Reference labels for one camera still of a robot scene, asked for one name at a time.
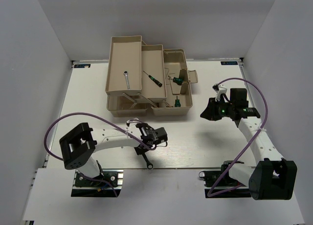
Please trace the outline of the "thin black green screwdriver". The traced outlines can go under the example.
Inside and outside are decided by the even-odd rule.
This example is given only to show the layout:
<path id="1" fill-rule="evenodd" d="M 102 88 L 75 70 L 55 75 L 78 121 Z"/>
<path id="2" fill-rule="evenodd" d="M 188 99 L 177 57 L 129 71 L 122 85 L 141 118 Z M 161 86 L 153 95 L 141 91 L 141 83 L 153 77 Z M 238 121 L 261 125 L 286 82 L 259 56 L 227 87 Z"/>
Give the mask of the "thin black green screwdriver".
<path id="1" fill-rule="evenodd" d="M 162 87 L 162 83 L 154 78 L 153 76 L 149 75 L 147 72 L 143 71 L 158 87 Z"/>

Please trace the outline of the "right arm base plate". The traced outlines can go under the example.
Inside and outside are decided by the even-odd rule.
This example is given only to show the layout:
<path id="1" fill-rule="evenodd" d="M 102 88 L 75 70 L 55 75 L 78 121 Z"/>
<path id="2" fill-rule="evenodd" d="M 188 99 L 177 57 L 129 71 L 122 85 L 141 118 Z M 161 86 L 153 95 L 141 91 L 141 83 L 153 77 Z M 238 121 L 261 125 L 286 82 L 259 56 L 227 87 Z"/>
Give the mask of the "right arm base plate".
<path id="1" fill-rule="evenodd" d="M 200 171 L 199 179 L 204 181 L 204 193 L 207 199 L 229 199 L 229 198 L 251 198 L 248 187 L 241 186 L 232 191 L 223 192 L 221 194 L 209 197 L 208 192 L 215 183 L 215 181 L 220 176 L 220 170 L 209 170 L 209 171 Z M 217 184 L 213 189 L 212 194 L 230 189 L 232 187 L 239 186 L 240 183 L 237 180 L 231 179 L 228 175 L 224 176 L 223 179 Z"/>

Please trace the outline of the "small combination wrench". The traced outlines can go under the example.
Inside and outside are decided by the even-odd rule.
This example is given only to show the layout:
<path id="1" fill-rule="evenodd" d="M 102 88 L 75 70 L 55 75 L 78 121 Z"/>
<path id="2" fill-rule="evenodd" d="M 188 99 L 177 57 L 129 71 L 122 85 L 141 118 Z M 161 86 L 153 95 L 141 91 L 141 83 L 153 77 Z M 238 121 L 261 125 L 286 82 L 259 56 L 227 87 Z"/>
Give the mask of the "small combination wrench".
<path id="1" fill-rule="evenodd" d="M 130 89 L 130 82 L 129 82 L 129 74 L 127 71 L 124 71 L 124 76 L 125 76 L 125 80 L 126 80 L 126 85 L 127 85 L 127 89 Z"/>

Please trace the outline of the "large ratchet wrench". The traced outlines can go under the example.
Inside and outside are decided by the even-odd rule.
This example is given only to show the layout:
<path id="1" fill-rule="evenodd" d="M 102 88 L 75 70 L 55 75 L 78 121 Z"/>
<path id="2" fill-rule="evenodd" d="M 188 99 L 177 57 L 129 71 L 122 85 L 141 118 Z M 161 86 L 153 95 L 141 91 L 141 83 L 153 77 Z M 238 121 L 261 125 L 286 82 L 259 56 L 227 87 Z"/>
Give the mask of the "large ratchet wrench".
<path id="1" fill-rule="evenodd" d="M 146 165 L 147 165 L 147 169 L 151 170 L 154 168 L 153 164 L 149 161 L 149 159 L 147 158 L 146 154 L 142 154 L 142 157 L 144 158 Z"/>

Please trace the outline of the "stubby green orange screwdriver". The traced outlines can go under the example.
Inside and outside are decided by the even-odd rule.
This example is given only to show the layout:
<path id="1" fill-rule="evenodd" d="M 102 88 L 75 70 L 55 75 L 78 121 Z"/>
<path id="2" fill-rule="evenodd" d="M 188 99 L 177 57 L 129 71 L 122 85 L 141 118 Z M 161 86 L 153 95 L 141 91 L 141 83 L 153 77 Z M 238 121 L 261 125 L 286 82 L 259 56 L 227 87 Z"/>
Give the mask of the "stubby green orange screwdriver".
<path id="1" fill-rule="evenodd" d="M 178 96 L 176 96 L 174 107 L 181 107 L 181 103 L 180 103 Z"/>

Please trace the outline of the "beige cantilever toolbox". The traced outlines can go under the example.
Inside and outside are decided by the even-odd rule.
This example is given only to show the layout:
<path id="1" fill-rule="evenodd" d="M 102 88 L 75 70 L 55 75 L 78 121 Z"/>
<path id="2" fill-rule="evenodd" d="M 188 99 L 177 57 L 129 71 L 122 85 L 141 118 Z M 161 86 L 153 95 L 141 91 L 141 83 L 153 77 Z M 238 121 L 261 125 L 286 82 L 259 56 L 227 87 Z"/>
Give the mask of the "beige cantilever toolbox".
<path id="1" fill-rule="evenodd" d="M 124 71 L 129 74 L 127 89 Z M 158 87 L 143 71 L 162 83 Z M 168 78 L 184 80 L 181 86 Z M 148 45 L 141 36 L 111 38 L 105 92 L 107 110 L 114 117 L 146 115 L 187 115 L 193 106 L 191 85 L 198 82 L 195 70 L 189 70 L 183 49 L 165 49 L 163 45 Z M 181 107 L 174 107 L 178 96 Z"/>

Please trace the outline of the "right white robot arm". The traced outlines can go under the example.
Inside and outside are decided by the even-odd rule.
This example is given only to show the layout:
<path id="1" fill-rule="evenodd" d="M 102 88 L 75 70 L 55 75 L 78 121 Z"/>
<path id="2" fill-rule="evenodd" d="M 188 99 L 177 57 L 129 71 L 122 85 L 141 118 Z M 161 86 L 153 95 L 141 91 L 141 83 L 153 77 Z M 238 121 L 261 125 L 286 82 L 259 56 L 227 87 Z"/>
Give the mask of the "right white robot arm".
<path id="1" fill-rule="evenodd" d="M 201 118 L 218 121 L 224 117 L 235 122 L 247 140 L 255 158 L 256 167 L 252 168 L 235 158 L 225 161 L 221 166 L 220 175 L 209 187 L 208 197 L 217 196 L 214 192 L 220 181 L 226 185 L 248 187 L 255 200 L 289 200 L 292 198 L 297 166 L 294 161 L 286 160 L 274 147 L 267 132 L 263 129 L 259 112 L 249 107 L 247 90 L 232 88 L 230 97 L 226 96 L 224 85 L 214 85 L 216 96 L 208 101 Z"/>

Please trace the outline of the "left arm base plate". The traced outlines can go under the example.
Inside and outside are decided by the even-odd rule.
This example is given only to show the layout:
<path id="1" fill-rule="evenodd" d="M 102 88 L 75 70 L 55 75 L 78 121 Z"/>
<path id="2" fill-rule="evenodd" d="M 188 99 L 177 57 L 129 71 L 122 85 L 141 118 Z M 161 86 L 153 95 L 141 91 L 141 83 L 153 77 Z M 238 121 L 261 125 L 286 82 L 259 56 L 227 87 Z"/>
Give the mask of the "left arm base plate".
<path id="1" fill-rule="evenodd" d="M 96 181 L 88 180 L 75 172 L 71 197 L 116 198 L 123 184 L 124 170 L 105 170 Z"/>

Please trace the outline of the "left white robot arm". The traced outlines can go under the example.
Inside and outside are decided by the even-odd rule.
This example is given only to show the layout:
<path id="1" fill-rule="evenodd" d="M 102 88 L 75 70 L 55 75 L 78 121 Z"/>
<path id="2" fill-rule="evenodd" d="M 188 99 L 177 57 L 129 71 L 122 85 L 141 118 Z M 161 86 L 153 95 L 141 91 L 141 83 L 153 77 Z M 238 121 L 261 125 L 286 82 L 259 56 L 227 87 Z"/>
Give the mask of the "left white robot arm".
<path id="1" fill-rule="evenodd" d="M 153 164 L 145 153 L 155 150 L 158 145 L 167 143 L 168 135 L 163 127 L 154 129 L 147 123 L 137 123 L 126 130 L 93 129 L 87 122 L 80 123 L 60 140 L 64 167 L 67 170 L 78 170 L 87 176 L 92 185 L 103 181 L 100 164 L 92 154 L 112 148 L 133 147 L 138 156 L 143 156 L 147 169 Z"/>

